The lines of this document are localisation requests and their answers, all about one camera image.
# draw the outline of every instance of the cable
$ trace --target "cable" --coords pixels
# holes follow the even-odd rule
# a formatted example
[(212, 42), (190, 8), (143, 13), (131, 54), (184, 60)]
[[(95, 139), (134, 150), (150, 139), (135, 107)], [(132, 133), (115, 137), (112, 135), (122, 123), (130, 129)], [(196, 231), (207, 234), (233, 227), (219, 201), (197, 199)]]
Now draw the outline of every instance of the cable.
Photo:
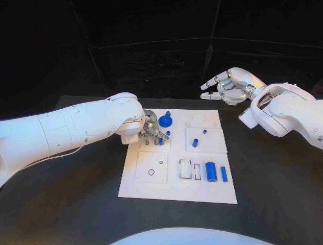
[(49, 159), (59, 158), (59, 157), (65, 157), (65, 156), (73, 154), (81, 148), (82, 148), (82, 146), (81, 146), (73, 152), (70, 152), (70, 153), (68, 153), (68, 154), (63, 154), (63, 155), (59, 155), (59, 156), (55, 156), (55, 157), (49, 157), (49, 158), (42, 159), (42, 160), (37, 161), (37, 162), (33, 162), (30, 165), (27, 165), (26, 167), (23, 167), (21, 170), (26, 169), (27, 167), (32, 167), (32, 166), (33, 166), (34, 164), (37, 164), (39, 162), (43, 162), (43, 161), (46, 161), (46, 160), (49, 160)]

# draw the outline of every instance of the table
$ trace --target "table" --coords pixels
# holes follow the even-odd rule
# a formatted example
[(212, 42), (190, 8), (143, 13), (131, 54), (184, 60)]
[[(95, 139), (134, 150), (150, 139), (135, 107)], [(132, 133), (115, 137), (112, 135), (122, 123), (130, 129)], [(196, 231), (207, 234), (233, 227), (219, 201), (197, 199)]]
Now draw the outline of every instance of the table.
[[(63, 96), (56, 108), (98, 100)], [(144, 108), (218, 110), (238, 204), (118, 198), (127, 146), (118, 135), (20, 171), (0, 192), (0, 244), (109, 244), (158, 228), (229, 231), (272, 244), (323, 244), (323, 157), (238, 115), (249, 106), (140, 99)]]

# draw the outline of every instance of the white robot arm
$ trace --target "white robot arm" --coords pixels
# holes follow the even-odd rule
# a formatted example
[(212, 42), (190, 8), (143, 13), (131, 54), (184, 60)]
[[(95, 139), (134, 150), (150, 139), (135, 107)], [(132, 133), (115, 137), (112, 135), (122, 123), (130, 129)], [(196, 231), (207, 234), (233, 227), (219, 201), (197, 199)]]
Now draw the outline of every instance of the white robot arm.
[(200, 98), (223, 100), (229, 105), (249, 98), (251, 106), (239, 115), (249, 128), (259, 124), (278, 137), (295, 130), (308, 143), (323, 149), (323, 100), (317, 101), (310, 93), (288, 83), (267, 86), (238, 67), (215, 76), (200, 89), (215, 84), (218, 92), (202, 93)]
[(168, 139), (158, 131), (154, 113), (143, 110), (131, 93), (0, 121), (0, 187), (37, 160), (81, 148), (114, 133), (121, 135), (122, 144), (137, 142), (141, 136)]

